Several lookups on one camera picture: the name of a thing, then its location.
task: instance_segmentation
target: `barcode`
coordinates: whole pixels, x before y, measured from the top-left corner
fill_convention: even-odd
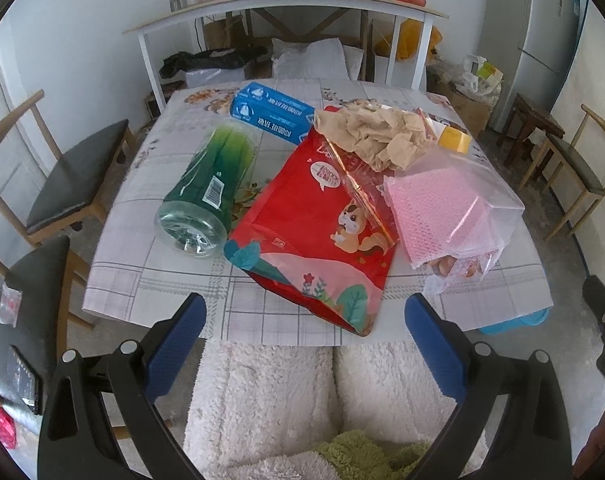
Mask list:
[[[222,202],[223,189],[223,182],[219,178],[212,176],[212,181],[209,183],[209,186],[207,186],[207,191],[204,192],[204,197],[202,197],[202,201],[209,204],[211,207],[220,209],[220,202]]]

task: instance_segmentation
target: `chair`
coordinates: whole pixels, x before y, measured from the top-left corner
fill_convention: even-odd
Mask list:
[[[554,228],[551,230],[551,232],[545,237],[546,242],[548,242],[551,239],[551,237],[553,237],[563,227],[563,224],[571,217],[571,215],[574,213],[574,211],[576,211],[576,209],[579,207],[579,205],[588,196],[594,197],[594,199],[595,199],[594,203],[586,211],[586,213],[580,218],[580,220],[577,222],[577,224],[574,225],[574,227],[569,231],[567,236],[571,236],[578,229],[580,229],[580,227],[585,223],[587,218],[589,218],[589,216],[594,212],[596,207],[598,207],[598,204],[600,204],[601,200],[604,199],[604,197],[605,197],[605,186],[603,186],[600,183],[598,177],[595,175],[595,173],[592,171],[592,169],[586,163],[585,159],[582,158],[582,156],[576,149],[576,145],[579,142],[580,136],[582,135],[582,133],[585,129],[585,126],[587,125],[587,122],[589,121],[589,118],[592,118],[594,121],[596,121],[596,124],[598,124],[598,126],[600,126],[604,132],[605,132],[605,120],[602,117],[600,117],[598,114],[596,114],[594,111],[590,110],[590,108],[588,108],[584,104],[581,106],[581,108],[585,112],[585,117],[583,118],[582,123],[580,123],[579,129],[576,132],[576,135],[574,136],[571,144],[568,144],[564,140],[558,139],[557,137],[555,137],[553,135],[547,134],[547,139],[545,140],[545,143],[543,144],[540,152],[538,153],[538,155],[532,162],[531,166],[529,166],[529,169],[525,173],[525,176],[523,177],[523,179],[520,182],[520,185],[518,186],[518,190],[521,190],[523,187],[525,187],[525,184],[527,184],[527,181],[532,176],[532,173],[534,173],[534,170],[538,166],[538,164],[540,164],[540,162],[543,160],[543,158],[546,155],[548,155],[548,152],[549,152],[549,154],[551,154],[553,152],[553,153],[556,153],[561,158],[561,161],[558,164],[558,166],[556,167],[556,169],[553,171],[553,173],[551,174],[551,177],[547,181],[547,184],[543,188],[543,191],[548,189],[548,187],[550,187],[551,184],[553,184],[554,181],[556,181],[556,179],[558,178],[558,175],[560,174],[561,170],[565,166],[568,167],[568,169],[571,172],[571,175],[574,177],[574,179],[577,181],[579,186],[582,188],[582,192],[580,193],[580,196],[578,197],[576,202],[573,203],[573,205],[567,210],[567,213],[565,214],[565,216],[563,216],[563,218],[554,226]]]
[[[69,312],[71,282],[77,279],[78,266],[84,265],[70,251],[67,236],[48,240],[11,268],[0,261],[6,285],[22,292],[16,326],[0,323],[0,397],[23,407],[23,412],[28,408],[7,370],[10,346],[27,360],[46,393],[56,363],[67,348],[67,322],[93,329],[91,323]]]
[[[129,121],[124,120],[92,134],[62,153],[36,106],[43,97],[44,91],[39,90],[0,121],[1,143],[19,118],[31,110],[57,161],[24,225],[0,196],[0,212],[34,247],[60,229],[90,215],[104,224],[107,212],[99,198],[106,172],[125,143],[135,150]]]

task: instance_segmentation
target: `black chair seat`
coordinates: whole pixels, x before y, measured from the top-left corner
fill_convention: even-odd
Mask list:
[[[590,193],[595,195],[604,196],[605,189],[600,183],[596,174],[592,171],[589,165],[585,162],[576,148],[570,146],[567,142],[559,139],[556,136],[547,134],[547,138],[554,145],[554,147],[560,152],[560,154],[567,160],[567,163],[576,171],[577,175],[581,179]]]
[[[42,380],[45,399],[58,361],[58,311],[69,248],[67,236],[54,238],[24,256],[5,277],[7,286],[22,291],[22,300],[16,327],[0,323],[0,395],[26,410],[29,408],[18,395],[14,378],[7,370],[10,346],[18,349]]]
[[[112,124],[66,152],[44,183],[26,221],[34,234],[93,202],[129,121]]]

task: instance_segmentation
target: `wooden stool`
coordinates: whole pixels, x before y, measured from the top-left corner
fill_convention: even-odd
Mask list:
[[[516,94],[516,99],[514,100],[514,105],[509,113],[509,117],[507,118],[507,122],[505,123],[505,127],[503,128],[502,137],[500,137],[497,144],[502,146],[503,142],[505,142],[505,138],[507,137],[507,132],[511,126],[511,123],[514,121],[514,116],[518,114],[518,116],[523,120],[523,127],[520,128],[518,132],[518,137],[516,138],[515,144],[512,146],[511,150],[507,154],[507,158],[505,159],[505,166],[510,167],[513,162],[516,160],[519,152],[523,148],[523,143],[525,139],[529,137],[532,132],[538,128],[544,131],[546,134],[551,134],[553,136],[562,139],[565,136],[565,130],[561,128],[561,126],[556,122],[556,120],[549,114],[548,112],[544,112],[539,109],[539,107],[528,100],[526,97],[521,94]],[[545,166],[551,159],[551,153],[545,157],[545,160],[540,165],[538,172],[535,177],[538,177],[542,174]]]

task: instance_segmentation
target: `concrete floor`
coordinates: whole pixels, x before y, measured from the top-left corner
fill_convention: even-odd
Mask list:
[[[511,147],[506,142],[496,146],[498,134],[488,130],[479,141],[494,167],[507,183],[516,189],[531,160],[518,159],[511,168],[502,162]],[[605,408],[605,380],[596,368],[602,352],[596,319],[582,299],[582,284],[587,270],[574,238],[567,238],[567,226],[549,242],[544,236],[561,219],[563,213],[546,191],[544,183],[530,181],[520,193],[525,204],[525,223],[534,239],[547,274],[554,307],[539,326],[528,326],[498,335],[487,336],[474,330],[467,335],[472,342],[483,340],[501,355],[527,359],[536,349],[545,350],[558,375],[563,391],[574,460],[587,441],[589,432]],[[493,437],[506,399],[499,399],[487,425],[488,438]]]
[[[496,168],[512,187],[516,187],[529,161],[518,160],[512,168],[506,169],[502,160],[507,154],[509,143],[497,148],[497,134],[485,132],[481,145]],[[111,203],[119,183],[124,177],[125,166],[119,167],[110,177],[111,186],[105,202]],[[478,331],[468,333],[472,341],[484,340],[493,346],[496,352],[505,356],[528,358],[536,349],[546,350],[555,366],[564,394],[567,416],[571,428],[572,454],[575,458],[585,443],[589,431],[597,423],[605,407],[605,380],[596,369],[596,358],[600,355],[602,344],[596,322],[586,304],[582,301],[581,287],[586,277],[579,250],[573,238],[565,237],[561,232],[550,242],[543,237],[560,219],[561,212],[549,192],[540,194],[541,182],[530,184],[522,193],[521,199],[526,205],[525,222],[528,225],[550,283],[551,295],[555,307],[548,319],[540,326],[525,327],[486,336]],[[101,226],[94,220],[84,222],[82,231],[68,230],[72,238],[72,248],[80,256],[90,261],[93,256]],[[82,290],[75,288],[71,309],[81,314]],[[140,340],[146,329],[115,320],[95,319],[81,314],[95,323],[92,332],[86,332],[70,325],[69,346],[78,349],[82,355],[96,355],[113,351],[125,339]],[[173,423],[172,434],[179,444],[182,443],[186,424],[186,414],[191,401],[192,388],[198,370],[202,352],[199,341],[194,347],[172,391],[160,398],[156,406],[164,418]],[[106,398],[108,412],[113,424],[121,424],[122,418],[112,396]],[[487,425],[489,441],[500,421],[500,413],[505,399],[499,399]],[[135,451],[131,440],[120,442],[130,466],[145,473],[144,465]]]

